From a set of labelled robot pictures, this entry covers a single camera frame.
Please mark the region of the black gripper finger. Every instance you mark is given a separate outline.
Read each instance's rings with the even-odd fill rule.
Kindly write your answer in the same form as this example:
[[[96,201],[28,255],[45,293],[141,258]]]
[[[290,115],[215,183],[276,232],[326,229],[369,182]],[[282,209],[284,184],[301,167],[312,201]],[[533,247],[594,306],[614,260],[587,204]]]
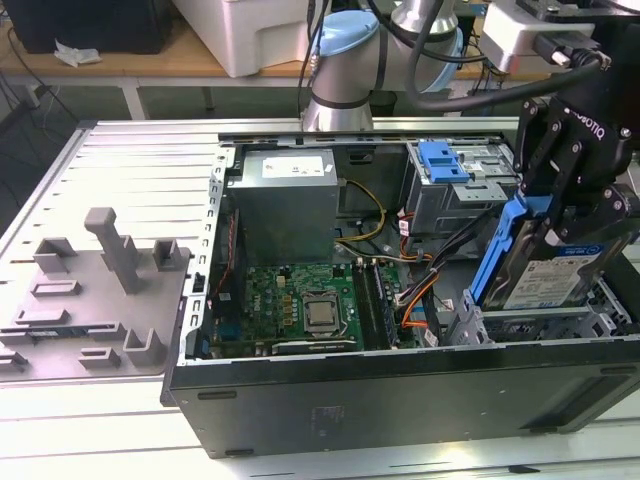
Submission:
[[[632,230],[632,188],[617,181],[631,160],[625,143],[596,147],[577,141],[559,160],[546,214],[546,243],[605,242],[627,235]]]
[[[553,96],[532,98],[521,110],[514,169],[525,196],[560,196],[565,160],[564,105]]]

